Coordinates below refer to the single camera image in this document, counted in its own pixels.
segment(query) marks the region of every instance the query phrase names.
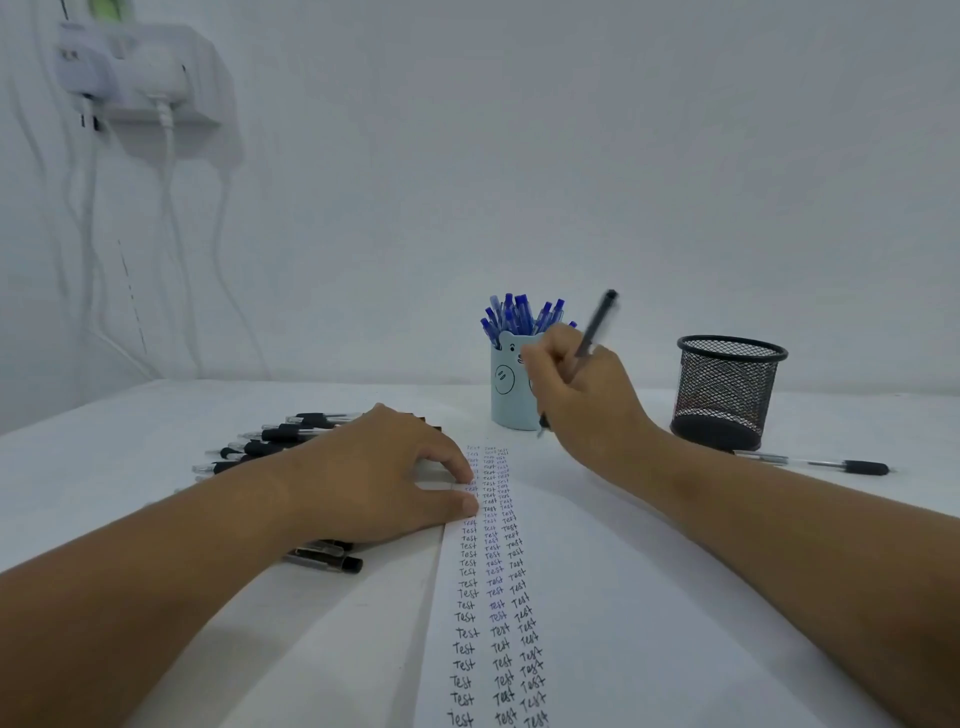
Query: right hand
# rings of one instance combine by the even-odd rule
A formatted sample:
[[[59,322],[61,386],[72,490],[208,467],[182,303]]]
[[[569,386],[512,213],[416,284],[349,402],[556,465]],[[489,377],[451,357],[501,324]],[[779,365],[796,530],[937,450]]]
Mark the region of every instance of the right hand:
[[[609,482],[622,485],[636,476],[644,446],[665,433],[647,417],[620,358],[609,349],[596,347],[570,380],[582,339],[577,329],[555,324],[539,342],[523,347],[524,366],[537,408],[564,449]]]

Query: black mesh pen holder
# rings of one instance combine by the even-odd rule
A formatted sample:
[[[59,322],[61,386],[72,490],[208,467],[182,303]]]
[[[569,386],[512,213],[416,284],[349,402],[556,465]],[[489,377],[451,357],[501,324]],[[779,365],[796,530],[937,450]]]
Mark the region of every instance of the black mesh pen holder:
[[[685,336],[677,346],[682,354],[673,433],[708,448],[758,449],[786,349],[735,336]]]

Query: cable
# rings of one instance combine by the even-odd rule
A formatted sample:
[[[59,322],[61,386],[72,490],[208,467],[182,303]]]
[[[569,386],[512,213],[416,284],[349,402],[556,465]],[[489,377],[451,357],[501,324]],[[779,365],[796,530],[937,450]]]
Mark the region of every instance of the cable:
[[[80,211],[80,320],[74,346],[74,386],[80,404],[88,401],[86,396],[87,336],[92,329],[93,316],[93,208],[97,190],[97,136],[93,130],[93,114],[96,112],[92,99],[84,97],[84,116],[90,120],[86,127],[86,154],[84,156],[84,198]]]
[[[81,296],[80,296],[80,321],[77,326],[77,346],[75,355],[75,378],[77,392],[81,400],[86,401],[86,355],[87,355],[87,335],[93,334],[97,339],[109,346],[112,350],[120,354],[134,368],[150,379],[161,378],[149,364],[140,361],[133,354],[128,352],[121,344],[118,344],[109,334],[93,326],[93,277],[94,269],[97,265],[97,252],[93,246],[93,211],[96,203],[97,189],[97,132],[93,126],[93,118],[97,114],[98,105],[92,99],[84,98],[84,116],[89,120],[86,131],[87,150],[84,158],[84,197],[80,214],[80,234],[81,234]]]
[[[193,304],[193,289],[190,286],[189,271],[186,266],[183,249],[183,240],[180,235],[180,226],[174,215],[173,196],[171,195],[171,186],[173,185],[174,164],[177,161],[176,139],[174,137],[174,117],[170,109],[170,104],[163,98],[156,98],[156,112],[160,118],[160,126],[163,128],[163,168],[160,173],[160,213],[156,223],[156,244],[160,245],[163,236],[164,222],[170,220],[170,227],[173,233],[175,245],[175,261],[180,267],[180,275],[183,277],[183,288],[185,292],[184,325],[186,332],[184,335],[186,349],[196,367],[197,376],[204,378],[204,364],[200,356],[200,346],[197,338],[197,322],[195,320],[195,307]]]

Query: wall outlet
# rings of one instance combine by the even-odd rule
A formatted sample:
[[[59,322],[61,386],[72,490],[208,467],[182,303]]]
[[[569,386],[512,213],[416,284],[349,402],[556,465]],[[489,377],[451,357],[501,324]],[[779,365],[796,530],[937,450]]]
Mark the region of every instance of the wall outlet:
[[[98,77],[97,84],[106,89],[105,95],[98,96],[104,117],[112,123],[159,123],[156,106],[138,90],[136,69],[130,61],[132,52],[142,43],[167,46],[183,66],[189,93],[173,108],[178,125],[224,121],[226,85],[220,83],[216,50],[209,40],[185,25],[62,22],[55,57],[60,84],[76,93],[79,82],[87,81],[73,63],[91,57],[106,60],[97,67],[97,73],[106,76]]]

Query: bear-shaped pen holder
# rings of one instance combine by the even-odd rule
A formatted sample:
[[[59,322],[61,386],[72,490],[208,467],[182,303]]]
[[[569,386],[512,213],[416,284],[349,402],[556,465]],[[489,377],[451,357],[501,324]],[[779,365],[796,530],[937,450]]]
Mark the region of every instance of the bear-shaped pen holder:
[[[540,429],[537,399],[523,366],[520,347],[540,340],[500,332],[500,348],[490,350],[490,415],[494,422],[510,429]]]

